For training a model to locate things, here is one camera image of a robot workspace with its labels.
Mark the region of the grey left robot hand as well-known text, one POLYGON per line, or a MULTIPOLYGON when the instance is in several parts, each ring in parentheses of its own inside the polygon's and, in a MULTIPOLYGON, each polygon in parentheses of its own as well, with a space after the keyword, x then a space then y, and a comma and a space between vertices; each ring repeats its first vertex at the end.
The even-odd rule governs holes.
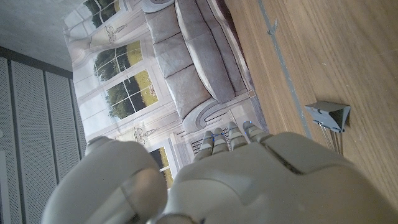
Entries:
POLYGON ((397 210, 343 156, 246 121, 207 131, 167 185, 138 142, 92 139, 43 223, 396 223, 397 210))

